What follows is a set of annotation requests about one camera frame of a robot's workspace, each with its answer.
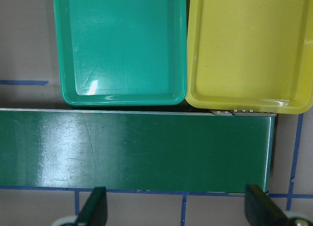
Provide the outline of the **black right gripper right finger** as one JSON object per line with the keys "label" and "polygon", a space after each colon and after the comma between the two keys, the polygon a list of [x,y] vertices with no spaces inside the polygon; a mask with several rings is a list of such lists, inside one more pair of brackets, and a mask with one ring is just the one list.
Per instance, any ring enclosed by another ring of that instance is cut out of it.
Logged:
{"label": "black right gripper right finger", "polygon": [[296,226],[286,214],[255,184],[245,187],[245,217],[251,226]]}

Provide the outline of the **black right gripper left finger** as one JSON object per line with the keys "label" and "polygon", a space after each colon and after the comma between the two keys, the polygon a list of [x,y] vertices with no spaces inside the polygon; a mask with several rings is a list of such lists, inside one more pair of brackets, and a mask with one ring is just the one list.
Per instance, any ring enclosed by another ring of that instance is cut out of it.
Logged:
{"label": "black right gripper left finger", "polygon": [[107,192],[105,187],[93,189],[80,211],[77,226],[105,226],[108,219]]}

